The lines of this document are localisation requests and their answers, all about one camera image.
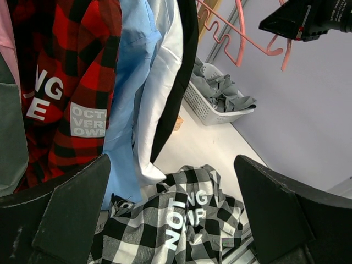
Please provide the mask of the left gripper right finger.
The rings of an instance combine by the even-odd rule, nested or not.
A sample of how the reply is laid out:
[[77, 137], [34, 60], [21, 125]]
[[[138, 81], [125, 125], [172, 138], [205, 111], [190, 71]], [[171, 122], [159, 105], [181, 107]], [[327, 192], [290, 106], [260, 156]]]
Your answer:
[[259, 263], [351, 263], [351, 200], [234, 160]]

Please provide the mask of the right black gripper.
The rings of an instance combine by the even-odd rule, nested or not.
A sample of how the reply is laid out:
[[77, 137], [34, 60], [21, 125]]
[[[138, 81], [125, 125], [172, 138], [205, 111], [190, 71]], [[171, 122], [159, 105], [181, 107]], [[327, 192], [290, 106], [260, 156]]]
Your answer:
[[329, 30], [351, 33], [351, 1], [286, 1], [258, 28], [304, 42], [317, 40]]

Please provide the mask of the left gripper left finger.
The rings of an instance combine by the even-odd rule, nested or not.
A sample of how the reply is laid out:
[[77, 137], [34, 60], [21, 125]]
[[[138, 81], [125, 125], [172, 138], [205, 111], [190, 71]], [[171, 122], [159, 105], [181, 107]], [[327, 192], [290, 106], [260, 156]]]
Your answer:
[[86, 263], [111, 163], [101, 155], [1, 198], [1, 263]]

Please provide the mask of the black white plaid shirt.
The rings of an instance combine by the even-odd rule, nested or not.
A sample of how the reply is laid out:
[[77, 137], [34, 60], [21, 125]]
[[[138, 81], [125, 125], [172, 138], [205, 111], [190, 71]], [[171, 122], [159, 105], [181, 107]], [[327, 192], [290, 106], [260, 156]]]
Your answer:
[[220, 183], [211, 166], [185, 166], [140, 203], [112, 195], [88, 263], [221, 263], [241, 243], [244, 205]]

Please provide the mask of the pink hanger of plaid shirt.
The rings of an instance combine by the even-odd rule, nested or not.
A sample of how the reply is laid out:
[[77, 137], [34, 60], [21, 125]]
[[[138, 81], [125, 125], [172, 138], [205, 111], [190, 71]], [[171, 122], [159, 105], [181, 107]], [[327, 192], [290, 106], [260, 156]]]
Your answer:
[[[271, 50], [272, 45], [275, 43], [275, 41], [278, 37], [279, 37], [278, 35], [274, 35], [273, 38], [270, 40], [269, 44], [267, 45], [266, 51], [268, 52], [269, 56], [278, 56], [283, 53], [282, 48], [278, 48], [275, 51]], [[291, 39], [287, 39], [284, 58], [283, 58], [283, 62], [282, 62], [281, 68], [280, 68], [282, 72], [284, 72], [286, 70], [287, 64], [289, 62], [290, 53], [292, 50], [292, 41], [293, 40], [291, 40]]]

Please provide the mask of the grey shirt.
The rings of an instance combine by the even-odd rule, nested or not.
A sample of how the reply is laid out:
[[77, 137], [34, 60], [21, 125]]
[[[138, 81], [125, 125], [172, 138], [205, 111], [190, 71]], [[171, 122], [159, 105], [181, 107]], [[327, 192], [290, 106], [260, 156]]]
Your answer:
[[251, 96], [240, 96], [236, 83], [230, 75], [206, 78], [201, 68], [203, 62], [196, 57], [190, 81], [218, 112], [236, 112], [256, 108], [256, 100]]

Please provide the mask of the pink hanger of grey shirt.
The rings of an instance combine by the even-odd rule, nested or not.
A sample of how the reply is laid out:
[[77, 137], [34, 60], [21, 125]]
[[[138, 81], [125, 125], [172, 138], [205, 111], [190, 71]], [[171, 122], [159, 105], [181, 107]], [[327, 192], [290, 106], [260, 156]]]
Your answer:
[[[245, 54], [247, 44], [251, 44], [263, 54], [268, 55], [267, 47], [262, 47], [254, 40], [248, 37], [246, 33], [244, 6], [247, 1], [235, 1], [234, 7], [227, 18], [221, 16], [217, 8], [221, 5], [221, 1], [196, 1], [197, 17], [201, 25], [201, 36], [205, 32], [211, 34], [214, 44], [210, 49], [207, 57], [207, 63], [213, 63], [217, 56], [223, 52], [227, 58], [237, 67], [241, 66]], [[229, 50], [232, 44], [231, 34], [239, 35], [239, 46], [236, 55], [232, 55]]]

